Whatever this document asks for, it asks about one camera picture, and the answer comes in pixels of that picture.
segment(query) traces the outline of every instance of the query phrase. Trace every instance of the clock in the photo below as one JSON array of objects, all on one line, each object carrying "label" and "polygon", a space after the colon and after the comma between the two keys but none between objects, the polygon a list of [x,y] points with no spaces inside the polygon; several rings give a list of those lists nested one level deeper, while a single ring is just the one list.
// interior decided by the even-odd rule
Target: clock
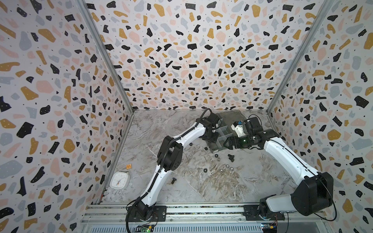
[{"label": "clock", "polygon": [[127,172],[116,172],[114,173],[111,181],[110,187],[113,189],[124,189],[129,183],[130,176]]}]

